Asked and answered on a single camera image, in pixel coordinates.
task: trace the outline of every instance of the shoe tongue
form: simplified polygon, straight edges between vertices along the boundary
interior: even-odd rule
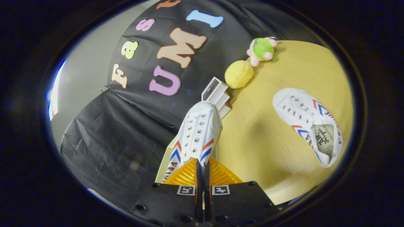
[[[323,125],[325,124],[324,120],[321,118],[313,117],[313,125]]]

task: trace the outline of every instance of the screw hole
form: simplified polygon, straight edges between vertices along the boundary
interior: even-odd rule
[[[181,221],[184,223],[191,222],[191,219],[189,217],[181,217]]]
[[[221,216],[221,215],[216,216],[217,222],[224,222],[225,220],[227,220],[227,217],[225,217],[225,216]]]
[[[146,208],[145,208],[143,205],[141,205],[141,204],[136,205],[135,208],[136,208],[137,210],[145,210],[145,209],[146,209]]]

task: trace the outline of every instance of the black cloth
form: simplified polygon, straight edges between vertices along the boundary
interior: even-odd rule
[[[154,182],[174,136],[107,90],[70,123],[60,154],[86,188],[128,210]]]

